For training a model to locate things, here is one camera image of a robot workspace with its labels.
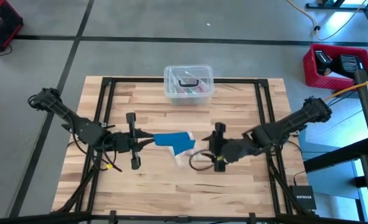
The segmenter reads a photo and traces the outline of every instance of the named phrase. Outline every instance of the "concrete floor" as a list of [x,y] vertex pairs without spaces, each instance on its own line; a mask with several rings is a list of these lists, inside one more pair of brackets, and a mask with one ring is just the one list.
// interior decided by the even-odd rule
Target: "concrete floor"
[[[165,66],[177,64],[208,64],[213,68],[215,77],[284,78],[292,110],[299,109],[307,96],[324,97],[331,93],[329,90],[311,88],[304,84],[302,59],[309,49],[304,42],[316,39],[312,36],[311,21],[284,0],[94,0],[88,22],[81,31],[83,36],[90,37],[297,41],[290,42],[292,45],[284,42],[282,45],[277,45],[279,42],[270,42],[268,45],[261,41],[255,41],[254,44],[79,42],[73,37],[80,33],[79,27],[88,1],[92,2],[9,0],[24,18],[25,26],[20,35],[72,38],[13,40],[13,53],[0,57],[0,217],[9,213],[45,119],[45,113],[28,107],[26,100],[42,87],[56,87],[58,83],[64,83],[63,76],[61,79],[62,73],[68,75],[62,98],[73,110],[77,109],[87,75],[161,76]],[[294,2],[303,6],[307,1]],[[329,10],[309,12],[320,23],[321,36],[333,33],[353,13]],[[327,41],[366,46],[368,20],[364,13],[358,12],[343,30]],[[75,52],[77,44],[77,52],[73,54],[70,67],[68,56],[70,52]],[[351,111],[357,110],[359,105],[350,102],[336,106],[350,110],[340,110],[345,114],[336,113],[334,124],[340,123],[340,118],[350,116]],[[358,119],[362,120],[362,115],[358,115]],[[69,138],[68,132],[60,127],[61,124],[59,118],[54,118],[21,215],[43,214],[51,209]],[[353,122],[341,123],[341,128],[351,128],[352,124]],[[305,141],[336,147],[341,147],[338,144],[349,144],[337,143],[335,139],[312,137],[313,133],[327,129],[327,126],[309,128]],[[345,167],[340,172],[348,173],[352,170]],[[311,183],[318,182],[318,175],[314,176],[313,179],[309,176]],[[324,213],[323,210],[341,206],[323,198],[330,197],[326,195],[330,194],[326,189],[319,192],[324,193],[319,196],[320,203],[318,202],[322,216],[349,218],[335,213]]]

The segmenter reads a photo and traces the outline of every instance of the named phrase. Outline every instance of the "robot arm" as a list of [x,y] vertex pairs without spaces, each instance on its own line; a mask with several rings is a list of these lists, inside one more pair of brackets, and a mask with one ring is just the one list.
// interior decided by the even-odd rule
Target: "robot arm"
[[57,116],[66,121],[63,127],[76,134],[79,139],[91,146],[101,144],[101,141],[110,134],[99,123],[94,123],[88,118],[79,117],[71,109],[67,108],[60,99],[60,94],[56,89],[43,88],[40,93],[31,96],[28,103],[32,108],[41,111],[54,112]]
[[[318,98],[305,99],[303,107],[289,116],[274,122],[258,125],[242,134],[243,139],[224,139],[225,125],[217,123],[209,141],[209,150],[218,163],[237,162],[240,158],[271,151],[273,147],[284,144],[290,133],[301,131],[306,123],[327,122],[332,111],[325,102]],[[215,166],[215,171],[224,171],[222,164]]]
[[[106,151],[116,151],[118,153],[132,152],[133,158],[131,160],[131,168],[139,169],[141,166],[141,159],[138,152],[145,147],[145,145],[152,143],[153,134],[144,132],[135,128],[135,114],[127,113],[126,119],[130,131],[128,133],[111,133],[107,130],[110,127],[102,127],[100,123],[90,121],[88,118],[82,118],[71,109],[66,107],[60,99],[58,90],[53,88],[43,88],[40,93],[31,96],[28,99],[28,104],[37,110],[53,112],[58,117],[66,121],[62,127],[72,134],[76,134],[81,142],[88,144],[94,150],[104,153],[116,170],[121,171],[106,155]],[[138,142],[140,138],[150,138]]]

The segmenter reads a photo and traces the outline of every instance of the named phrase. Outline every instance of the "small black device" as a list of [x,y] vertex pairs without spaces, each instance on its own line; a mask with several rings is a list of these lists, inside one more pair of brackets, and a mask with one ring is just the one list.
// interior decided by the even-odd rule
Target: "small black device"
[[354,72],[364,69],[362,61],[355,55],[340,55],[333,59],[329,68],[340,75],[355,79]]
[[315,50],[316,69],[318,74],[322,75],[330,66],[332,59],[326,55],[322,50]]
[[307,210],[315,210],[315,198],[312,186],[290,186],[290,190],[296,198],[296,201]]

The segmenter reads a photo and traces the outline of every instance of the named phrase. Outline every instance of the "floor line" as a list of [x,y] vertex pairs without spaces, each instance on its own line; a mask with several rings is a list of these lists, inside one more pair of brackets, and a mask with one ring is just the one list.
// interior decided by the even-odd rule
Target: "floor line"
[[58,35],[18,35],[19,40],[74,40],[99,42],[158,42],[158,43],[193,43],[193,44],[247,44],[247,45],[292,45],[309,46],[311,44],[329,44],[346,47],[368,47],[368,42],[322,42],[302,40],[247,40],[247,39],[211,39],[177,37],[105,37],[105,36],[58,36]]
[[[72,45],[72,48],[70,49],[67,61],[65,63],[64,66],[64,70],[60,76],[58,85],[57,85],[57,89],[62,92],[62,90],[64,89],[64,86],[66,84],[66,80],[67,77],[69,75],[70,69],[72,67],[73,64],[73,60],[75,58],[75,55],[77,53],[77,49],[78,49],[78,45],[80,43],[80,38],[83,35],[85,26],[88,22],[88,18],[90,17],[90,13],[92,10],[92,6],[94,4],[94,0],[88,0],[88,4],[87,4],[87,8],[85,10],[82,22],[80,24],[80,27],[78,28],[77,34],[74,38],[74,42]],[[27,38],[31,38],[31,39],[35,39],[35,36],[30,36]],[[23,203],[24,203],[24,199],[27,195],[27,191],[29,190],[29,186],[30,186],[30,182],[33,178],[34,172],[35,172],[35,168],[37,167],[37,163],[40,159],[41,156],[41,152],[42,149],[44,147],[44,143],[45,140],[47,139],[47,135],[48,132],[50,130],[51,124],[52,124],[52,120],[54,118],[54,114],[53,113],[48,113],[47,116],[45,117],[44,123],[42,124],[40,133],[38,135],[37,138],[37,142],[35,143],[34,149],[32,151],[31,157],[30,157],[30,162],[27,166],[27,169],[24,173],[24,176],[22,178],[21,184],[20,186],[18,186],[18,190],[17,190],[17,194],[16,197],[12,199],[13,203],[10,206],[11,211],[9,212],[9,218],[14,218],[14,217],[18,217],[19,213],[21,212]]]

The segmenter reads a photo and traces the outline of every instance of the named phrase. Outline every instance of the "wooden table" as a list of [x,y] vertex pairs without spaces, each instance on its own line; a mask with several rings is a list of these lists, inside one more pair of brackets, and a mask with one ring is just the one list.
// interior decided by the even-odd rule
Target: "wooden table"
[[[77,111],[80,116],[93,119],[101,80],[102,77],[86,78]],[[278,120],[290,114],[285,84],[281,78],[268,82]],[[268,120],[263,90],[262,96]],[[129,112],[136,113],[136,128],[147,132],[191,131],[199,140],[198,149],[207,147],[207,142],[200,139],[211,133],[215,122],[227,125],[226,138],[240,138],[242,132],[260,124],[254,85],[249,84],[215,84],[214,96],[206,106],[171,106],[162,83],[117,83],[109,120],[109,124],[116,125],[112,132],[128,131],[125,114]],[[296,138],[290,140],[298,143]],[[284,145],[282,154],[290,184],[293,175],[304,170],[303,160],[299,149],[291,144]],[[197,172],[189,166],[178,168],[168,149],[154,144],[139,155],[139,170],[131,170],[131,153],[125,153],[118,154],[116,161],[122,173],[114,169],[100,173],[94,214],[108,215],[110,210],[116,210],[119,215],[247,217],[254,212],[257,217],[275,216],[264,154],[229,164],[225,173],[212,169]],[[74,145],[67,149],[53,210],[61,207],[79,185],[84,160],[85,155]],[[297,175],[296,181],[307,184],[305,173]],[[283,192],[277,186],[284,212]]]

